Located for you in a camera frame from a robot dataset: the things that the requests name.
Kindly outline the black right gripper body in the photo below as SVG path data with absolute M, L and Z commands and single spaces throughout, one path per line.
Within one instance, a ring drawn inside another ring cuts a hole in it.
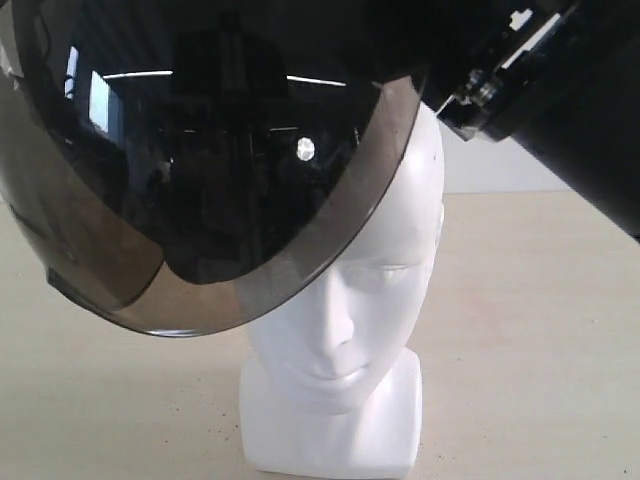
M 437 1 L 434 109 L 459 137 L 501 141 L 590 63 L 587 1 Z

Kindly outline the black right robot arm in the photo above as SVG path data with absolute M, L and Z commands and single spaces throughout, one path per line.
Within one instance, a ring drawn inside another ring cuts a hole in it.
M 459 137 L 512 139 L 639 237 L 639 4 L 534 6 L 503 58 L 472 65 L 439 113 Z

